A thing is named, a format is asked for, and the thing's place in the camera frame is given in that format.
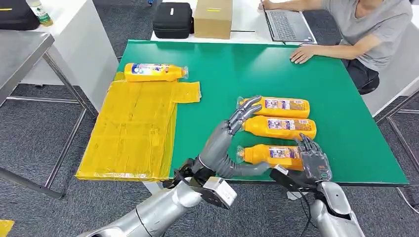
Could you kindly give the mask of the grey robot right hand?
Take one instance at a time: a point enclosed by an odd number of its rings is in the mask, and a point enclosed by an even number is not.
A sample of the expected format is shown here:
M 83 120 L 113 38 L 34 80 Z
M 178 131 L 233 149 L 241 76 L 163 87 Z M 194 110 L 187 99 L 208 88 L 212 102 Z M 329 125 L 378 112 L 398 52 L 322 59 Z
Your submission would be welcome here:
M 330 181 L 332 171 L 329 159 L 320 145 L 303 133 L 300 133 L 295 141 L 307 179 L 314 183 Z

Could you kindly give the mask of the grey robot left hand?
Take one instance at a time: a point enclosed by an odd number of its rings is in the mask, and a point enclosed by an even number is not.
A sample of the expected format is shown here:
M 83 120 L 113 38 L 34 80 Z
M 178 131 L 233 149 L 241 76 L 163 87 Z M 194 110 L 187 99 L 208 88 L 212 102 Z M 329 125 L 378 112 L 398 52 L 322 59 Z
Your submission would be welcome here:
M 266 162 L 258 164 L 238 164 L 228 156 L 228 149 L 234 135 L 241 129 L 244 122 L 262 106 L 256 103 L 261 96 L 253 96 L 240 105 L 229 119 L 222 121 L 212 132 L 205 146 L 197 157 L 193 170 L 206 167 L 219 177 L 231 178 L 233 176 L 258 176 L 270 168 Z

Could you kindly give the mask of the person's left hand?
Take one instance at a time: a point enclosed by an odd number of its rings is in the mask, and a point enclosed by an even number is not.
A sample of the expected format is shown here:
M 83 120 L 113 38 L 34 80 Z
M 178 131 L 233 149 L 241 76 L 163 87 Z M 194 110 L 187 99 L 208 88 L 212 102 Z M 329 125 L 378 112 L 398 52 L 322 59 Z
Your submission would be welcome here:
M 291 55 L 290 61 L 295 64 L 303 64 L 316 54 L 316 45 L 306 45 L 297 48 Z

